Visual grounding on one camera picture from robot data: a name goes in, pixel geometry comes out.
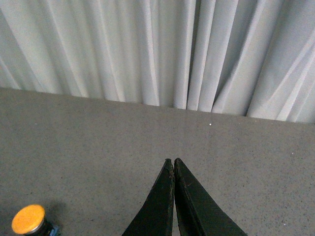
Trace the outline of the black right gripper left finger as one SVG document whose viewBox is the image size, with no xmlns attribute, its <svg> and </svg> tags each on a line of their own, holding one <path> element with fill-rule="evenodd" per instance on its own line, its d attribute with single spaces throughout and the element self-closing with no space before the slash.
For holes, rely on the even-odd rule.
<svg viewBox="0 0 315 236">
<path fill-rule="evenodd" d="M 173 229 L 175 176 L 166 159 L 143 206 L 124 231 L 124 236 L 171 236 Z"/>
</svg>

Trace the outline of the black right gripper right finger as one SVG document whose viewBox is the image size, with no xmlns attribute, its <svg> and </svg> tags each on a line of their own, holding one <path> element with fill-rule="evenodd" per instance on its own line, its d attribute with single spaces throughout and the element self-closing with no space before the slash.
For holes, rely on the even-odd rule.
<svg viewBox="0 0 315 236">
<path fill-rule="evenodd" d="M 184 162 L 174 161 L 175 205 L 182 236 L 245 236 L 218 206 Z"/>
</svg>

